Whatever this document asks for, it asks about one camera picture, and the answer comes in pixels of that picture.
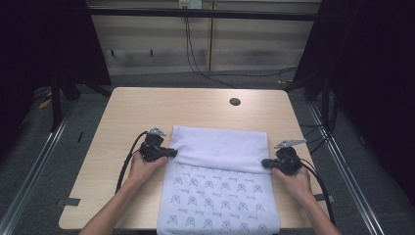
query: folded towel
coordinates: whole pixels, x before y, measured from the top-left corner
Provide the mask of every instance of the folded towel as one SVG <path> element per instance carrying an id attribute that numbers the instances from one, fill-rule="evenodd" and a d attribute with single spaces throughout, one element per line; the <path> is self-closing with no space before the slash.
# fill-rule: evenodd
<path id="1" fill-rule="evenodd" d="M 158 234 L 274 234 L 280 229 L 266 133 L 173 126 Z"/>

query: gray floor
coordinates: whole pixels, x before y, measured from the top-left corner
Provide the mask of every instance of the gray floor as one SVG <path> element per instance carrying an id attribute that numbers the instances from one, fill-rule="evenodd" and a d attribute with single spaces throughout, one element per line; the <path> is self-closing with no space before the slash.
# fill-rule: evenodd
<path id="1" fill-rule="evenodd" d="M 229 71 L 229 73 L 270 74 L 275 71 Z M 278 89 L 280 79 L 288 82 L 293 72 L 266 77 L 214 76 L 236 88 Z M 210 87 L 229 88 L 229 86 L 193 72 L 161 74 L 118 75 L 113 76 L 113 89 L 117 86 L 140 87 Z M 79 87 L 81 97 L 74 106 L 50 161 L 47 163 L 36 184 L 13 234 L 76 234 L 59 228 L 58 221 L 62 208 L 56 207 L 59 199 L 69 195 L 71 187 L 82 165 L 92 141 L 108 98 L 96 94 L 86 87 Z M 289 94 L 300 124 L 314 124 L 302 90 Z M 30 114 L 23 123 L 20 138 L 9 152 L 9 158 L 0 168 L 0 215 L 13 202 L 20 185 L 30 171 L 37 155 L 46 142 L 52 123 L 51 107 L 38 110 L 37 105 L 43 97 L 35 100 Z M 321 134 L 315 127 L 302 127 L 308 141 L 318 140 L 308 145 L 314 149 L 320 143 Z M 359 132 L 347 116 L 339 111 L 333 133 L 357 182 L 370 206 L 379 218 L 385 234 L 414 234 L 415 211 L 394 181 L 384 172 L 376 156 L 369 147 L 359 141 Z M 329 193 L 336 199 L 332 204 L 336 222 L 344 234 L 370 234 L 360 212 L 351 197 L 339 170 L 326 146 L 312 155 L 314 164 L 326 183 Z M 131 231 L 117 231 L 115 234 L 137 234 Z M 280 234 L 313 234 L 311 229 L 283 229 Z"/>

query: table top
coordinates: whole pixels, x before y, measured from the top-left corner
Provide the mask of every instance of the table top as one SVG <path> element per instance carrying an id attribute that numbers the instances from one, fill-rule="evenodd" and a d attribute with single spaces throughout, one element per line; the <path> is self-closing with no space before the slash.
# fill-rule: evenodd
<path id="1" fill-rule="evenodd" d="M 232 98 L 239 99 L 241 104 L 231 105 Z M 303 138 L 284 91 L 119 87 L 105 109 L 70 193 L 70 198 L 80 199 L 79 205 L 64 208 L 60 226 L 81 229 L 114 195 L 121 167 L 136 137 L 158 127 L 167 134 L 161 145 L 168 147 L 173 125 L 267 132 L 272 157 L 276 144 Z M 295 149 L 312 163 L 305 144 L 296 145 Z M 165 166 L 159 168 L 140 188 L 116 227 L 156 229 L 164 171 Z M 311 187 L 314 194 L 321 194 L 313 177 Z M 310 227 L 305 212 L 284 184 L 273 178 L 273 188 L 281 227 Z M 320 206 L 327 212 L 324 202 Z"/>

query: fabric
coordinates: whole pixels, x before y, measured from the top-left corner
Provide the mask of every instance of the fabric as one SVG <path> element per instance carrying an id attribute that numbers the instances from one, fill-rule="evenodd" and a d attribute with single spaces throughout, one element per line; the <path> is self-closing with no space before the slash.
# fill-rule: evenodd
<path id="1" fill-rule="evenodd" d="M 173 126 L 158 234 L 274 234 L 280 229 L 266 133 Z"/>

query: small black circle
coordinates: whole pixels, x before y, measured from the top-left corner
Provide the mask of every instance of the small black circle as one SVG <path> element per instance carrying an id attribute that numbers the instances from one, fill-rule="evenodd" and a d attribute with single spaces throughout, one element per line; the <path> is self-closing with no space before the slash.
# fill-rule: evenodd
<path id="1" fill-rule="evenodd" d="M 241 100 L 238 98 L 232 98 L 230 99 L 229 103 L 231 103 L 233 106 L 239 106 L 241 105 Z"/>

